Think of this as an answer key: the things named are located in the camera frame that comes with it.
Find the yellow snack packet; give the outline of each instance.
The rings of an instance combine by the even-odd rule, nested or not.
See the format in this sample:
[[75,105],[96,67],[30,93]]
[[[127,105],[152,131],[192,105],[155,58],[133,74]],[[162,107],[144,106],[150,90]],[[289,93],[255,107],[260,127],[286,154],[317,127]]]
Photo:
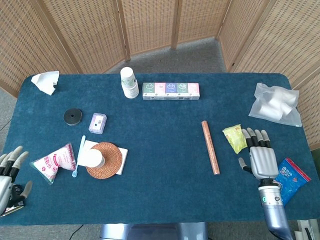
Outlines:
[[231,147],[238,154],[242,149],[247,147],[247,142],[244,134],[241,131],[241,125],[227,127],[222,130]]

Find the woven coaster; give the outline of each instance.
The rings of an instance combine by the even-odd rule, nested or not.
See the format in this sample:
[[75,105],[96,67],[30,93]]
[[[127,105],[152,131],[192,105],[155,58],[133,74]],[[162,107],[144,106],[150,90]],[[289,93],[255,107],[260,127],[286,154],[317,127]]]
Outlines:
[[94,145],[91,149],[99,150],[105,163],[102,167],[87,167],[87,172],[96,179],[107,179],[115,175],[121,167],[122,154],[114,144],[110,142],[101,142]]

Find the plastic bag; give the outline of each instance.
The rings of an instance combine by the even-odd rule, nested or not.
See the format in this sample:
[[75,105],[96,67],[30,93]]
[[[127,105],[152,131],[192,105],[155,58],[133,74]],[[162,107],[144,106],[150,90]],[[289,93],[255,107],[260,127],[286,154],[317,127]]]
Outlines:
[[280,86],[268,87],[257,83],[249,116],[271,122],[301,127],[301,117],[296,109],[299,91],[288,90]]
[[222,132],[224,133],[226,139],[228,140],[236,154],[247,147],[246,138],[241,131],[240,124],[227,127],[223,129]]
[[296,194],[298,189],[311,180],[290,158],[286,157],[279,165],[279,174],[275,181],[281,185],[283,205]]
[[52,185],[59,167],[72,171],[76,169],[76,160],[71,143],[45,157],[30,162],[30,166],[38,170],[48,184]]

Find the plastic spoon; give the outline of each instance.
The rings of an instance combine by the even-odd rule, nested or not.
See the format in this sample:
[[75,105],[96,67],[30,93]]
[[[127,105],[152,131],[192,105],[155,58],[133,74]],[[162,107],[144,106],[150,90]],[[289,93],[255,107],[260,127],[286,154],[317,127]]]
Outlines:
[[78,157],[76,159],[76,166],[75,166],[75,170],[72,172],[72,177],[76,177],[77,174],[78,174],[78,162],[79,162],[79,157],[81,155],[81,151],[82,151],[82,148],[84,147],[85,145],[85,140],[86,140],[86,136],[83,135],[82,138],[81,138],[81,143],[80,143],[80,147],[79,147],[79,152],[78,152]]

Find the black round disc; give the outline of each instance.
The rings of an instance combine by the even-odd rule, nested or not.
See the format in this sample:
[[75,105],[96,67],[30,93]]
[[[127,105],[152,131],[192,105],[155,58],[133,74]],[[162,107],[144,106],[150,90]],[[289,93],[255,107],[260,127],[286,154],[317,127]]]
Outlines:
[[76,125],[81,122],[82,112],[78,108],[71,108],[64,113],[63,119],[69,126]]

